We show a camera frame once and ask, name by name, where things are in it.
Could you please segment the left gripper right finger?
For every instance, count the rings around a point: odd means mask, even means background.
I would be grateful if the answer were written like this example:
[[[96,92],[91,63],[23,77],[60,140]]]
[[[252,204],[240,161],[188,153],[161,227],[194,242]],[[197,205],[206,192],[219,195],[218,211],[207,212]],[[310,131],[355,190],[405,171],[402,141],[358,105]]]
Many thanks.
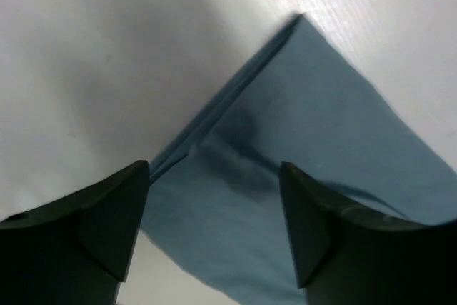
[[[279,183],[307,304],[454,304],[456,223],[390,216],[284,162]]]

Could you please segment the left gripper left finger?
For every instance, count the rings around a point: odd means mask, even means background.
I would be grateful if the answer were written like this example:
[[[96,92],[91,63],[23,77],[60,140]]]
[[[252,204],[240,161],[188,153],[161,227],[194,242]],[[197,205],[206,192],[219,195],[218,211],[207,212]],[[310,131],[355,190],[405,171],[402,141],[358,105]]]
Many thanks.
[[[136,161],[1,222],[2,304],[115,304],[149,190]]]

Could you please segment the grey-blue t shirt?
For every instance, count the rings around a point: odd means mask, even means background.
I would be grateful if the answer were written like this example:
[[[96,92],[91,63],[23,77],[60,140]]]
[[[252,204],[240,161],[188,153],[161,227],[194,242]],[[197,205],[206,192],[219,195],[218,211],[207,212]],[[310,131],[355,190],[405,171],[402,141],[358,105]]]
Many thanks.
[[[372,209],[456,223],[456,173],[303,15],[292,17],[152,162],[141,228],[241,304],[307,304],[282,163]]]

